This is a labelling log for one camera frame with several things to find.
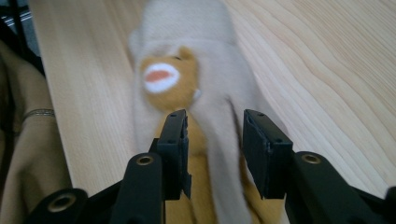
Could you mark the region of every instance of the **table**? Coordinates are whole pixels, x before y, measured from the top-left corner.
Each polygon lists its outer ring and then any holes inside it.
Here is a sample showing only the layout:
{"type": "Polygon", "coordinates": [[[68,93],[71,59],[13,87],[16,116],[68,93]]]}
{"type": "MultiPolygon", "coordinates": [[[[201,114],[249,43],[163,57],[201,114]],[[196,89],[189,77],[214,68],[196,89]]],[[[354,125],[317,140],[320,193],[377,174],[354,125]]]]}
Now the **table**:
{"type": "MultiPolygon", "coordinates": [[[[136,153],[127,38],[144,0],[31,0],[68,168],[91,195],[136,153]]],[[[396,185],[396,2],[225,0],[262,94],[294,150],[359,189],[396,185]]]]}

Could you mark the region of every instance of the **wood grain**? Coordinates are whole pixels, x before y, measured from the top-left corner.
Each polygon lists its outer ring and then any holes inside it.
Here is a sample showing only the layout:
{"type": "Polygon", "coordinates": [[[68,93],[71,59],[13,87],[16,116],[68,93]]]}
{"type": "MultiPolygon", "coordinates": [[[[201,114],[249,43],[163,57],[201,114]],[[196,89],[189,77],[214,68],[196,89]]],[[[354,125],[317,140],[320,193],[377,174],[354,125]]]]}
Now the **wood grain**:
{"type": "MultiPolygon", "coordinates": [[[[127,39],[144,3],[30,2],[70,174],[90,194],[120,180],[136,152],[127,39]]],[[[395,1],[225,3],[294,150],[383,197],[396,185],[395,1]]]]}

